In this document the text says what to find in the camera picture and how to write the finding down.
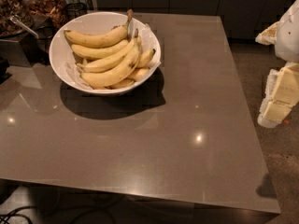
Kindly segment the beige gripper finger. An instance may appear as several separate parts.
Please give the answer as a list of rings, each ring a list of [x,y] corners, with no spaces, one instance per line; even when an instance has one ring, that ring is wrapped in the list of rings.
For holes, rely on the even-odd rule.
[[[268,28],[259,33],[255,41],[262,45],[275,45],[277,41],[278,22],[274,22]]]

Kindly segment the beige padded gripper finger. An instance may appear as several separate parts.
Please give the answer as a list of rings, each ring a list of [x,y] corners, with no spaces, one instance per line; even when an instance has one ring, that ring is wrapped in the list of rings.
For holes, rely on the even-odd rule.
[[[287,62],[279,71],[271,69],[266,80],[258,124],[277,127],[299,103],[299,63]]]

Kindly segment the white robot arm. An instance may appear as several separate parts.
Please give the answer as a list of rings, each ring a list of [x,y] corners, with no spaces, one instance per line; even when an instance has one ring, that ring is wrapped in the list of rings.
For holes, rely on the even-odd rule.
[[[270,70],[257,118],[259,125],[275,128],[299,103],[299,0],[279,21],[259,33],[255,41],[273,45],[276,56],[286,62],[279,71]]]

